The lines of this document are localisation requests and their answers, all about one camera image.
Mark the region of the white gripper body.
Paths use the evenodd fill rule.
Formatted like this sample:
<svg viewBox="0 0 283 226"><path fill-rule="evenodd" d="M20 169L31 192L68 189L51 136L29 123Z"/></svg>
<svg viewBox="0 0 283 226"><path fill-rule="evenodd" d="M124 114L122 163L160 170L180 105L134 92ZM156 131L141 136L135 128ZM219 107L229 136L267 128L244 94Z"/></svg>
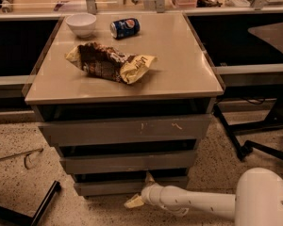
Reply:
<svg viewBox="0 0 283 226"><path fill-rule="evenodd" d="M161 201L161 192L164 189L163 186L154 183L145 186L141 191L141 199L145 204L154 205L161 209L165 208L165 205Z"/></svg>

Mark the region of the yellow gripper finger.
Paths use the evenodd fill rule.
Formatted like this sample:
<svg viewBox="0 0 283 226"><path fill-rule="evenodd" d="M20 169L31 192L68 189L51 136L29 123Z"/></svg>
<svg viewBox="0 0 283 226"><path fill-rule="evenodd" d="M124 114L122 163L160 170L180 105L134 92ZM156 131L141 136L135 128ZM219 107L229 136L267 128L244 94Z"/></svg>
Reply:
<svg viewBox="0 0 283 226"><path fill-rule="evenodd" d="M153 185L154 183L155 183L155 179L153 178L152 174L149 171L147 171L145 177L145 185L150 186Z"/></svg>
<svg viewBox="0 0 283 226"><path fill-rule="evenodd" d="M140 194L135 194L131 199L125 202L125 208L132 209L144 205L142 196Z"/></svg>

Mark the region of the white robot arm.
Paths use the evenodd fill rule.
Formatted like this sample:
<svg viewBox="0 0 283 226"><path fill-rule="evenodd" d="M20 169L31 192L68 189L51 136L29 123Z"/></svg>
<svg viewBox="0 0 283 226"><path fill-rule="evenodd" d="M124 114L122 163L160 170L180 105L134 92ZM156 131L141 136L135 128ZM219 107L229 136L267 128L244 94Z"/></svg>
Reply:
<svg viewBox="0 0 283 226"><path fill-rule="evenodd" d="M161 186L146 175L141 193L125 207L155 205L176 216L191 208L232 220L235 226L283 226L283 179L271 170L253 168L239 179L233 194L195 192L177 186Z"/></svg>

